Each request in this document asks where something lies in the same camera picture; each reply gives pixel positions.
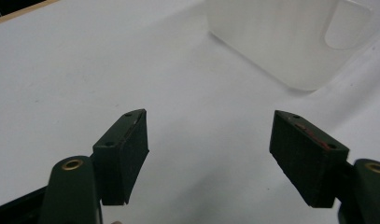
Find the white table surface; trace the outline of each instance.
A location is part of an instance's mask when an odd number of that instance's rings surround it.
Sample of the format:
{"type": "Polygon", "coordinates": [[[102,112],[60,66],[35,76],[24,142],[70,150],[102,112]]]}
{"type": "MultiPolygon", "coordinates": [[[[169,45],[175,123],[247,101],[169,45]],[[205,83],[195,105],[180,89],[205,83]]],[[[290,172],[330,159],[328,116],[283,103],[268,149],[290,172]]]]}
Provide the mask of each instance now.
{"type": "Polygon", "coordinates": [[[269,153],[274,110],[380,161],[380,40],[318,91],[287,88],[213,37],[201,0],[61,0],[0,24],[0,205],[47,185],[123,113],[150,153],[105,223],[338,223],[269,153]]]}

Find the white plastic bin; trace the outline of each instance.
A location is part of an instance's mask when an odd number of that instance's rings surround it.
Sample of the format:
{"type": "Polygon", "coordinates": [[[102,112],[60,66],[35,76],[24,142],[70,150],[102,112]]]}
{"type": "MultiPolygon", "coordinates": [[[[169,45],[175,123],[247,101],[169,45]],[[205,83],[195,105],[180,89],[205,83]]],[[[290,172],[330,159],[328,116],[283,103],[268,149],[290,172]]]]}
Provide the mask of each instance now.
{"type": "Polygon", "coordinates": [[[290,87],[326,84],[380,32],[380,0],[206,0],[210,31],[290,87]]]}

